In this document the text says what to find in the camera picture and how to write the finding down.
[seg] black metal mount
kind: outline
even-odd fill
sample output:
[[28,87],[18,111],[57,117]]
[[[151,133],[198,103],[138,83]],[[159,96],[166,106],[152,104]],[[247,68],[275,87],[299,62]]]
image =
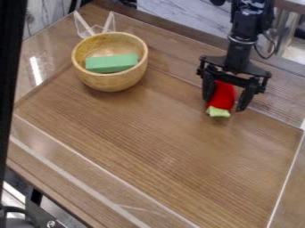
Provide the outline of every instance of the black metal mount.
[[215,81],[222,81],[245,90],[237,103],[235,111],[243,111],[251,102],[254,95],[265,93],[270,72],[262,70],[251,61],[241,70],[224,67],[224,56],[202,56],[196,74],[202,77],[202,99],[208,101],[215,90]]

